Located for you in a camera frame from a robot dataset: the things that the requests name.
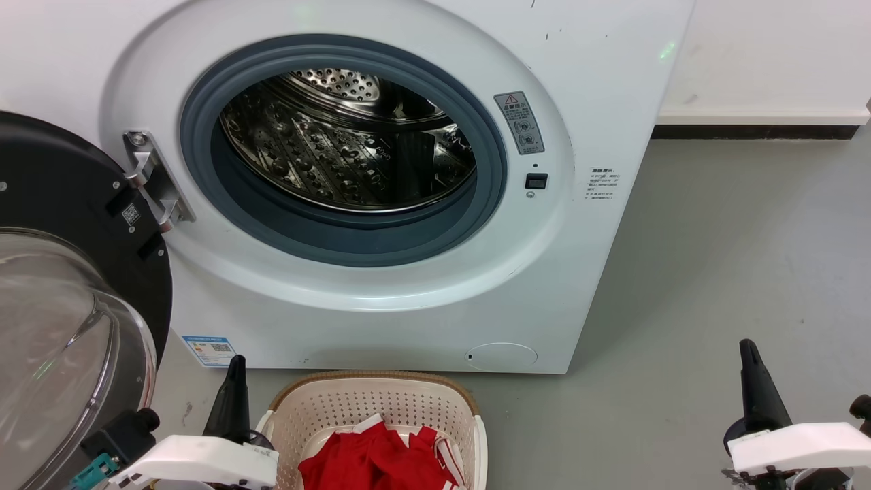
qr code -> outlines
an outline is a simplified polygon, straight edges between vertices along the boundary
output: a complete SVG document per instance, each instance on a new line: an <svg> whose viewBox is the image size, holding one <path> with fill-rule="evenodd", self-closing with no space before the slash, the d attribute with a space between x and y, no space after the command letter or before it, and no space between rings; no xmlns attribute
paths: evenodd
<svg viewBox="0 0 871 490"><path fill-rule="evenodd" d="M127 221L127 226L133 226L133 223L139 219L139 211L136 209L136 206L133 206L133 203L124 208L124 211L121 211L121 215L124 216L124 221Z"/></svg>

washing machine opening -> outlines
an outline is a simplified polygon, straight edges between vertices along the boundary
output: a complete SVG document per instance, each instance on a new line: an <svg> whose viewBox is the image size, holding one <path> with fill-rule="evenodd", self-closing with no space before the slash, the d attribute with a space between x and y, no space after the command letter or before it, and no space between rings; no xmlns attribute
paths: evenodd
<svg viewBox="0 0 871 490"><path fill-rule="evenodd" d="M492 95L394 46L280 37L200 78L181 147L206 198L258 240L319 262L400 265L462 243L496 210L507 168Z"/></svg>
<svg viewBox="0 0 871 490"><path fill-rule="evenodd" d="M428 206L475 171L463 131L417 93L353 70L259 82L220 115L245 164L282 192L351 213Z"/></svg>

perforated basket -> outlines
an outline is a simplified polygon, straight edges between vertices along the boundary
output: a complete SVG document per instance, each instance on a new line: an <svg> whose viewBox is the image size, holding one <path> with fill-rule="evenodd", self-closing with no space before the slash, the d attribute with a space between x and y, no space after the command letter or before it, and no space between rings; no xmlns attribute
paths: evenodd
<svg viewBox="0 0 871 490"><path fill-rule="evenodd" d="M289 385L257 425L279 452L277 490L303 490L297 466L329 436L380 413L404 438L422 425L460 449L469 490L487 485L487 435L475 400L441 376L402 371L335 371Z"/></svg>

floor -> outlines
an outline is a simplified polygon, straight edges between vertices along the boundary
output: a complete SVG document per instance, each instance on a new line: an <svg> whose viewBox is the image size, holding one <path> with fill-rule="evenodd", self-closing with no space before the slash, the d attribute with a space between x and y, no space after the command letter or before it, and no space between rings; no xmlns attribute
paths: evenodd
<svg viewBox="0 0 871 490"><path fill-rule="evenodd" d="M483 412L488 488L727 489L744 337L793 421L851 419L871 391L870 187L871 128L653 141L569 373L452 375ZM249 371L253 421L303 374ZM222 378L173 337L158 435L200 432Z"/></svg>

teal connector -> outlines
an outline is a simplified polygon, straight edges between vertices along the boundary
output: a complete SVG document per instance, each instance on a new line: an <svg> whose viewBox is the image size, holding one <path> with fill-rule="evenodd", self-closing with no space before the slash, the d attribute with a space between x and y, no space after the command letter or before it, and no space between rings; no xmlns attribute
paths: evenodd
<svg viewBox="0 0 871 490"><path fill-rule="evenodd" d="M118 465L115 461L111 460L108 454L100 454L90 463L90 465L70 481L70 485L68 485L67 488L91 490L96 487L99 482L110 477L117 470Z"/></svg>

